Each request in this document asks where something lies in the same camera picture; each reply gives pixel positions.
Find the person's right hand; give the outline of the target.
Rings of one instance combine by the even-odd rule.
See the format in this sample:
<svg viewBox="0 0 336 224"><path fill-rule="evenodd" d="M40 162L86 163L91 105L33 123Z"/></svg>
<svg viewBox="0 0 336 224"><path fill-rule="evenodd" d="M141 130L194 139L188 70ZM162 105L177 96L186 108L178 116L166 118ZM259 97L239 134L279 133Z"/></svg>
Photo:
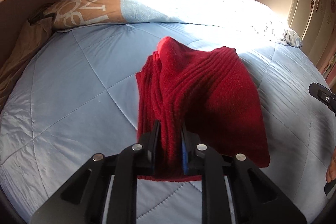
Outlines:
<svg viewBox="0 0 336 224"><path fill-rule="evenodd" d="M326 181L330 183L336 179L336 147L333 151L333 155L326 172Z"/></svg>

